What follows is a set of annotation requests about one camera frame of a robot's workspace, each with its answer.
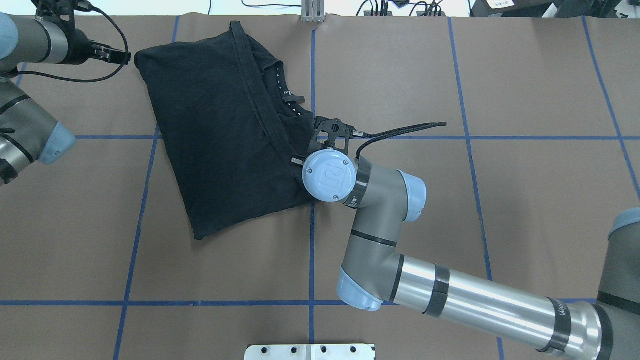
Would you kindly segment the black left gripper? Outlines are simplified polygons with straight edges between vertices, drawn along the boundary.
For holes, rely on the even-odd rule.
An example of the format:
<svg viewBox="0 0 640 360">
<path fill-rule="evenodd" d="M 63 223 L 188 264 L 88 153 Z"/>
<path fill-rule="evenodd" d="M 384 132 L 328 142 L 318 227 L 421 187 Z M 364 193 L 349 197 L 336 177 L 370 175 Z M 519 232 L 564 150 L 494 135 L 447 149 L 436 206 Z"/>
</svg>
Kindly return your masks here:
<svg viewBox="0 0 640 360">
<path fill-rule="evenodd" d="M 46 30 L 50 39 L 49 55 L 57 55 L 55 64 L 81 65 L 89 59 L 125 66 L 130 63 L 131 52 L 121 28 L 102 9 L 89 0 L 32 0 L 36 8 L 36 21 Z M 101 14 L 122 38 L 124 50 L 98 43 L 76 27 L 76 12 Z"/>
</svg>

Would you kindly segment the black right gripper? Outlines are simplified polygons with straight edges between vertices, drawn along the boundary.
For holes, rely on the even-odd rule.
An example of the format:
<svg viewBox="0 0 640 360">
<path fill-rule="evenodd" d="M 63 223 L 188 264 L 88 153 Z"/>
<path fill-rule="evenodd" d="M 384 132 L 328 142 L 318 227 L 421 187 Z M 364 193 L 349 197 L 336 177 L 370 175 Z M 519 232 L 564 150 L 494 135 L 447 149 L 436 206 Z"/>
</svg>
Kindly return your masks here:
<svg viewBox="0 0 640 360">
<path fill-rule="evenodd" d="M 307 157 L 321 150 L 336 150 L 343 155 L 349 155 L 349 141 L 363 138 L 365 135 L 365 132 L 343 123 L 338 118 L 317 116 L 314 118 L 313 127 L 314 133 L 306 151 L 293 154 L 291 164 L 302 167 Z"/>
</svg>

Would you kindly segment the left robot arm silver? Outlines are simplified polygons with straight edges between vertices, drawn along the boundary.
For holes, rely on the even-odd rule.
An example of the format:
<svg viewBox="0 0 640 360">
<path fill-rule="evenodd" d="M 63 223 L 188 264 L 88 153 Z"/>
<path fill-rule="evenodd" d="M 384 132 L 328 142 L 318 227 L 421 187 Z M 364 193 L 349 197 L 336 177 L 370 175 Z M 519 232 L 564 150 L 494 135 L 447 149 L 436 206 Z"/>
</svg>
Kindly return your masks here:
<svg viewBox="0 0 640 360">
<path fill-rule="evenodd" d="M 82 65 L 90 59 L 117 65 L 117 71 L 130 63 L 131 51 L 124 32 L 110 18 L 121 36 L 124 48 L 89 39 L 77 28 L 78 12 L 106 13 L 89 0 L 34 0 L 32 17 L 1 14 L 0 62 L 0 177 L 7 185 L 30 165 L 50 166 L 64 156 L 77 139 L 50 112 L 18 84 L 21 76 L 83 84 L 72 79 L 19 68 L 26 64 Z"/>
</svg>

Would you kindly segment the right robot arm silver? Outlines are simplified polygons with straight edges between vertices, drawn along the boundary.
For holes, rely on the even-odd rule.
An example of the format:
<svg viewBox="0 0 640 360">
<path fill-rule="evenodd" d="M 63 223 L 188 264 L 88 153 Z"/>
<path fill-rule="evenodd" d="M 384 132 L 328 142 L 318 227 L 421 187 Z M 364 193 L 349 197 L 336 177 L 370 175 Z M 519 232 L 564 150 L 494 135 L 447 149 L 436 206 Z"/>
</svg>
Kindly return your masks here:
<svg viewBox="0 0 640 360">
<path fill-rule="evenodd" d="M 402 225 L 422 215 L 428 189 L 419 177 L 372 164 L 362 151 L 375 142 L 444 127 L 427 122 L 378 133 L 318 116 L 301 167 L 318 201 L 355 209 L 336 292 L 366 312 L 384 302 L 433 319 L 507 338 L 565 360 L 639 358 L 639 209 L 615 217 L 595 303 L 535 295 L 398 251 Z"/>
</svg>

